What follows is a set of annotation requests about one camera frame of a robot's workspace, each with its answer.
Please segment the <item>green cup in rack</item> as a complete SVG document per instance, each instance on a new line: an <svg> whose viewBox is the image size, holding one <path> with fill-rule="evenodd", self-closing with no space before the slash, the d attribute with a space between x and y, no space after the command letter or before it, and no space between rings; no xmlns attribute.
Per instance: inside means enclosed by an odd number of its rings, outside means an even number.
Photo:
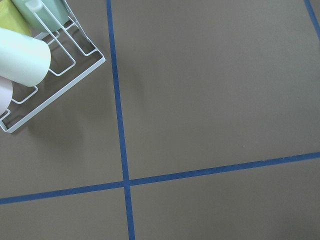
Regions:
<svg viewBox="0 0 320 240"><path fill-rule="evenodd" d="M26 2L28 2L27 0L13 0L12 2L32 28L40 32L47 31L26 6ZM63 26L66 22L69 21L69 11L61 0L43 0L42 2L59 22L58 24L44 7L36 12L38 17L43 21L43 23L51 32L57 31L61 28L60 25Z"/></svg>

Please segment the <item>yellow cup in rack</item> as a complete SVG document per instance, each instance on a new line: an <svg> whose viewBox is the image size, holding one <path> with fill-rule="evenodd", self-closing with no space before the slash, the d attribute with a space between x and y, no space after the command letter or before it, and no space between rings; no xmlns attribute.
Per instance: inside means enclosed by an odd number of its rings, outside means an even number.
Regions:
<svg viewBox="0 0 320 240"><path fill-rule="evenodd" d="M26 36L32 36L32 30L11 0L0 1L0 27Z"/></svg>

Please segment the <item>white cup in rack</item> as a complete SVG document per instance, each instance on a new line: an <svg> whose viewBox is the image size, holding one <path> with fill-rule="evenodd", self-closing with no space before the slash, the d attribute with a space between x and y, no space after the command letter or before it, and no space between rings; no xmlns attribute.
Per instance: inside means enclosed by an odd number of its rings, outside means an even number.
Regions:
<svg viewBox="0 0 320 240"><path fill-rule="evenodd" d="M47 75L51 51L46 42L33 37L0 29L0 76L33 87Z"/></svg>

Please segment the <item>pink cup in rack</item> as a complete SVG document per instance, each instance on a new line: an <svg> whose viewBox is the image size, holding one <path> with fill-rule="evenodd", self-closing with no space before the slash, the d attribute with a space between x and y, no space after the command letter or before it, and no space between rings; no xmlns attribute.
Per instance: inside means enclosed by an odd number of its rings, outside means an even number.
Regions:
<svg viewBox="0 0 320 240"><path fill-rule="evenodd" d="M13 96L12 81L0 77L0 114L2 115L9 107Z"/></svg>

